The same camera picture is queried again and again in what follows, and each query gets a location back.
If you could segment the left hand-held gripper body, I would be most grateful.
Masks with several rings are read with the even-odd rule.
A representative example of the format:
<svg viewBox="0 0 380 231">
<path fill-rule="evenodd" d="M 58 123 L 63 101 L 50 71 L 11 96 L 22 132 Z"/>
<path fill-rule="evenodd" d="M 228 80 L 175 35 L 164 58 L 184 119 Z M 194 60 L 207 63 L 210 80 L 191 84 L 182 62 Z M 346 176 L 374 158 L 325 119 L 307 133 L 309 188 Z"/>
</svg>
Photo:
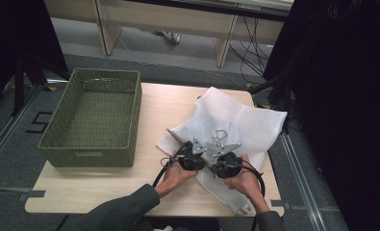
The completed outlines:
<svg viewBox="0 0 380 231">
<path fill-rule="evenodd" d="M 206 163 L 202 155 L 207 148 L 194 137 L 192 141 L 186 141 L 177 151 L 177 158 L 181 168 L 185 170 L 200 170 Z"/>
</svg>

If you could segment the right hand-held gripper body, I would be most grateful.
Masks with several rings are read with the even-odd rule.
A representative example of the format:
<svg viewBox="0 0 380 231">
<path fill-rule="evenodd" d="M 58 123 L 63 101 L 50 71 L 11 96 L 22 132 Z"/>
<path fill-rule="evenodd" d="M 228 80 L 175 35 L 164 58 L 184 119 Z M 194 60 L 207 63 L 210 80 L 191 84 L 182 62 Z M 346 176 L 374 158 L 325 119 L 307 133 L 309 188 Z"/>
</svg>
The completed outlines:
<svg viewBox="0 0 380 231">
<path fill-rule="evenodd" d="M 239 143 L 223 145 L 213 154 L 215 161 L 212 164 L 213 176 L 226 179 L 235 177 L 241 172 L 242 159 L 234 153 L 234 150 L 240 146 Z"/>
</svg>

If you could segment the white mesh laundry bag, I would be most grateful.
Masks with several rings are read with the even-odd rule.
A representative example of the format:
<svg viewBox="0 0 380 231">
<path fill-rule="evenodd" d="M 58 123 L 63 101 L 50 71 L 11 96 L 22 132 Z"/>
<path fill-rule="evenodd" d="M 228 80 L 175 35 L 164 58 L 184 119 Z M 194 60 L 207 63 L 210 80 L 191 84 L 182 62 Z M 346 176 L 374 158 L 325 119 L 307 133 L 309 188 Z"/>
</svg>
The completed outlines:
<svg viewBox="0 0 380 231">
<path fill-rule="evenodd" d="M 207 148 L 202 155 L 206 165 L 197 170 L 198 182 L 235 214 L 249 212 L 246 197 L 226 189 L 223 179 L 213 176 L 213 154 L 223 145 L 239 143 L 234 150 L 239 157 L 247 154 L 251 165 L 260 170 L 266 152 L 281 133 L 287 114 L 241 104 L 216 88 L 209 88 L 194 102 L 194 110 L 184 123 L 167 130 L 157 142 L 166 154 L 180 148 L 194 137 Z"/>
</svg>

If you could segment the green woven basket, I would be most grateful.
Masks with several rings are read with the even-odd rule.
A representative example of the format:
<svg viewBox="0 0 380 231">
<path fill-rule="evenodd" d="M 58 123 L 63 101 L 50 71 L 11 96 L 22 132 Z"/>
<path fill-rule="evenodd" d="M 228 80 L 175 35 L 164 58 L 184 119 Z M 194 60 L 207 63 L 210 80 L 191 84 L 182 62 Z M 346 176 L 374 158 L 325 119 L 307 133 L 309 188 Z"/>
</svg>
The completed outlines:
<svg viewBox="0 0 380 231">
<path fill-rule="evenodd" d="M 53 167 L 131 167 L 141 94 L 136 70 L 74 69 L 38 149 Z"/>
</svg>

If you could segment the person's left hand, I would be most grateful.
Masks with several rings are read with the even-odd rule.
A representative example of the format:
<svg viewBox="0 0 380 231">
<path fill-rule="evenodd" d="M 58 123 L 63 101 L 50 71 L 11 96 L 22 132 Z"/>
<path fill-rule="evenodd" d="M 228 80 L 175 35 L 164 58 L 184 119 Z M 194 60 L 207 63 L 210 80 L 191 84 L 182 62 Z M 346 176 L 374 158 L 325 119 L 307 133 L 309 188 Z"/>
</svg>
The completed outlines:
<svg viewBox="0 0 380 231">
<path fill-rule="evenodd" d="M 155 187 L 155 191 L 159 198 L 163 198 L 196 175 L 197 171 L 185 170 L 178 163 L 174 163 L 166 170 L 162 182 Z"/>
</svg>

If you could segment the person's right hand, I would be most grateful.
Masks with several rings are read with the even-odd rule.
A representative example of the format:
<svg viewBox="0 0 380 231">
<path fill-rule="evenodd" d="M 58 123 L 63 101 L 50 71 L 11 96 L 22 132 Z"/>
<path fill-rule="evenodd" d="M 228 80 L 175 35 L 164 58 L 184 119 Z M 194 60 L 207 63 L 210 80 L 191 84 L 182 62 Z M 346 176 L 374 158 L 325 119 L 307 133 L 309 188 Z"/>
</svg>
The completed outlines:
<svg viewBox="0 0 380 231">
<path fill-rule="evenodd" d="M 241 172 L 235 177 L 226 178 L 224 184 L 228 186 L 229 190 L 236 190 L 244 194 L 253 205 L 257 215 L 269 211 L 259 180 L 256 175 L 250 171 L 252 166 L 249 163 L 248 155 L 243 154 L 241 158 L 243 165 Z"/>
</svg>

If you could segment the black metal stand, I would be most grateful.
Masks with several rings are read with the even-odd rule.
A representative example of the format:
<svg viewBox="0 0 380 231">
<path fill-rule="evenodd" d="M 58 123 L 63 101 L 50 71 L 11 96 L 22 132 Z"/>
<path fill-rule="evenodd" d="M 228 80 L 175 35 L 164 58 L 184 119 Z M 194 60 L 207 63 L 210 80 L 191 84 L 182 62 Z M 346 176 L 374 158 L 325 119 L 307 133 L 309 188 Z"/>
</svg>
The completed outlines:
<svg viewBox="0 0 380 231">
<path fill-rule="evenodd" d="M 271 78 L 263 84 L 260 84 L 258 87 L 248 90 L 248 92 L 253 95 L 271 88 L 271 92 L 267 97 L 269 104 L 276 110 L 288 112 L 291 104 L 291 86 L 289 81 L 289 75 L 281 72 L 277 76 Z"/>
<path fill-rule="evenodd" d="M 67 69 L 59 68 L 43 59 L 41 56 L 32 53 L 19 54 L 18 58 L 15 60 L 14 66 L 14 108 L 12 116 L 17 116 L 25 105 L 24 76 L 27 76 L 30 79 L 31 84 L 37 87 L 42 87 L 47 83 L 47 79 L 43 74 L 44 69 L 50 70 L 64 80 L 70 78 Z"/>
</svg>

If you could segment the grey shoe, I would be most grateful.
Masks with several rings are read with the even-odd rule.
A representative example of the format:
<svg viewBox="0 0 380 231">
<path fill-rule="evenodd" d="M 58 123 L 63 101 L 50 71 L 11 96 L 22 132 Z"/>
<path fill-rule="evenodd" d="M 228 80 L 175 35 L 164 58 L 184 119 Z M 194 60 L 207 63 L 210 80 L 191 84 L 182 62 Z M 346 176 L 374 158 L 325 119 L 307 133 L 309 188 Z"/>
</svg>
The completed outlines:
<svg viewBox="0 0 380 231">
<path fill-rule="evenodd" d="M 165 31 L 154 31 L 154 35 L 162 36 L 164 37 L 168 42 L 171 44 L 178 44 L 181 40 L 181 34 L 180 33 L 172 33 L 172 32 L 165 32 Z"/>
</svg>

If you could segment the black curtain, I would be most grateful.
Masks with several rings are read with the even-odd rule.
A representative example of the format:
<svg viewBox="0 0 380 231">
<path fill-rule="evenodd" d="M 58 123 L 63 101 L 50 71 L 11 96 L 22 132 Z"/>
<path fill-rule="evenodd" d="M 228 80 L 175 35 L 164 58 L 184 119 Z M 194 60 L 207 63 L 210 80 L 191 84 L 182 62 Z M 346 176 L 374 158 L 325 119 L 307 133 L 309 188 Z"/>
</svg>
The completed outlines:
<svg viewBox="0 0 380 231">
<path fill-rule="evenodd" d="M 44 0 L 0 0 L 0 93 L 16 73 L 44 84 L 45 68 L 70 78 Z"/>
<path fill-rule="evenodd" d="M 380 0 L 294 0 L 265 77 L 316 16 L 325 24 L 290 80 L 306 136 L 349 231 L 380 231 Z"/>
</svg>

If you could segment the light wooden bench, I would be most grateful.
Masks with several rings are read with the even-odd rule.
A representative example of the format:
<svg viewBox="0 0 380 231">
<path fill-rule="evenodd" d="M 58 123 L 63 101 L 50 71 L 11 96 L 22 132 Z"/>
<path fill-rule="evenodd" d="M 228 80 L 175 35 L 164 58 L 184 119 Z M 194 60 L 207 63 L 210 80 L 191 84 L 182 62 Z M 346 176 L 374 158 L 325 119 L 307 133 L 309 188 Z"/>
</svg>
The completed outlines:
<svg viewBox="0 0 380 231">
<path fill-rule="evenodd" d="M 216 65 L 224 66 L 229 41 L 248 41 L 254 33 L 262 44 L 273 45 L 283 28 L 281 21 L 233 13 L 208 13 L 201 10 L 136 3 L 125 0 L 44 0 L 55 18 L 91 22 L 97 25 L 102 53 L 112 54 L 125 27 L 183 33 L 212 38 Z"/>
</svg>

